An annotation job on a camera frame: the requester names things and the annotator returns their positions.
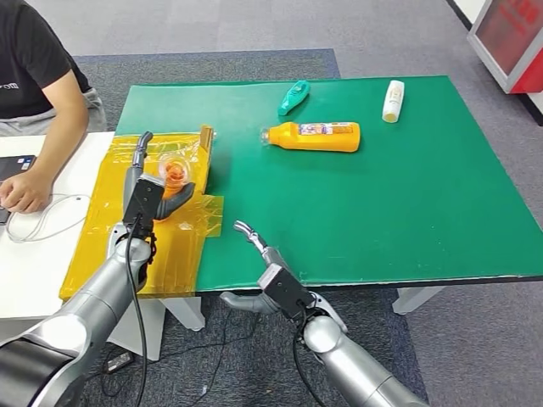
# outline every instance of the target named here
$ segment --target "orange bottle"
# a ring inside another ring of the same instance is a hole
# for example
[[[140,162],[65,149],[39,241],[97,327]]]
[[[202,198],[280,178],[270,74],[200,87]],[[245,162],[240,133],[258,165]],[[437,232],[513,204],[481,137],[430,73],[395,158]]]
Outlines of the orange bottle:
[[[353,153],[360,145],[360,126],[352,122],[287,122],[264,131],[262,137],[265,142],[288,149]]]

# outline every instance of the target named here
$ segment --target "man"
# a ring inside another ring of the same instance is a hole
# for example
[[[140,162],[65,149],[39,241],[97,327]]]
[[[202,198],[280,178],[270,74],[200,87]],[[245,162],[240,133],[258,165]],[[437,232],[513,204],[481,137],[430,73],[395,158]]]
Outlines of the man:
[[[29,170],[0,185],[0,206],[32,213],[88,131],[104,131],[96,90],[53,30],[23,0],[0,0],[0,137],[45,134]]]

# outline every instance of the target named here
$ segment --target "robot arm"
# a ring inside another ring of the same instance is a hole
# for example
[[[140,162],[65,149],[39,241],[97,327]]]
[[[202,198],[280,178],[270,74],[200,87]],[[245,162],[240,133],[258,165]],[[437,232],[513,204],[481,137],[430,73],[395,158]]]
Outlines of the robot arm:
[[[267,313],[280,309],[298,328],[300,340],[322,363],[330,380],[351,407],[427,407],[350,339],[339,315],[322,296],[302,286],[276,249],[267,246],[247,224],[237,221],[234,229],[246,235],[267,268],[258,280],[263,290],[259,296],[221,294],[230,307]]]
[[[106,260],[54,315],[0,343],[0,405],[78,404],[85,375],[133,301],[131,280],[137,291],[145,285],[147,267],[156,252],[153,219],[171,214],[194,191],[187,184],[174,206],[162,200],[164,181],[143,173],[152,137],[147,132],[137,146],[125,179],[124,217],[112,229]]]

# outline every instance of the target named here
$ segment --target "man's hand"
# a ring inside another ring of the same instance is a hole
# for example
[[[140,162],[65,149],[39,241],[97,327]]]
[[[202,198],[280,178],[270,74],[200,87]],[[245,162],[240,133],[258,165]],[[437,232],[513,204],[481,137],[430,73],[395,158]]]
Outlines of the man's hand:
[[[0,185],[0,206],[10,212],[31,214],[46,206],[53,180],[29,169]]]

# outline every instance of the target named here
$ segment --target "green table mat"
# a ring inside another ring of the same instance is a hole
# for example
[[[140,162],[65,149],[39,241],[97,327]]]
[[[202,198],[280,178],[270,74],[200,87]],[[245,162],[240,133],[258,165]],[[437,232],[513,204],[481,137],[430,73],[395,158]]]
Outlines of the green table mat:
[[[287,82],[133,86],[116,134],[217,130],[208,192],[223,232],[204,246],[196,290],[254,287],[264,267],[232,230],[251,224],[307,285],[543,275],[543,233],[446,76],[406,77],[396,124],[390,78],[312,81],[286,119]],[[355,121],[356,153],[264,147],[264,127]]]

